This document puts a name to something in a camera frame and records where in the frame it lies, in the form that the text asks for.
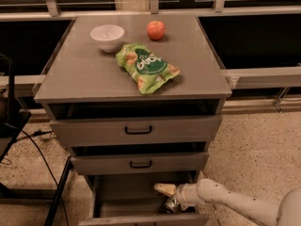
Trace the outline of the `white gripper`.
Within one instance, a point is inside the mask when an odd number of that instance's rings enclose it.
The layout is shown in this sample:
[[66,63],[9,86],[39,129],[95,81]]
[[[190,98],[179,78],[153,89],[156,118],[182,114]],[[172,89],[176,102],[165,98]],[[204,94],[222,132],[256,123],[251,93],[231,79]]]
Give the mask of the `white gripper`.
[[188,207],[198,204],[198,193],[196,184],[182,184],[176,187],[173,184],[154,185],[154,189],[168,197],[175,195],[176,201],[181,205],[181,210],[186,211]]

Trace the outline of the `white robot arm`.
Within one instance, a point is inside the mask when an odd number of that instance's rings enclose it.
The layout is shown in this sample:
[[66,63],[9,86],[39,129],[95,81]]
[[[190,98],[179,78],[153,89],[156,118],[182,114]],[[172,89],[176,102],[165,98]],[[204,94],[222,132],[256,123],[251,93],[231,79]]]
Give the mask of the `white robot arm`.
[[154,189],[168,196],[182,209],[206,203],[221,204],[259,226],[301,226],[301,187],[289,191],[280,203],[230,191],[208,178],[179,186],[157,183]]

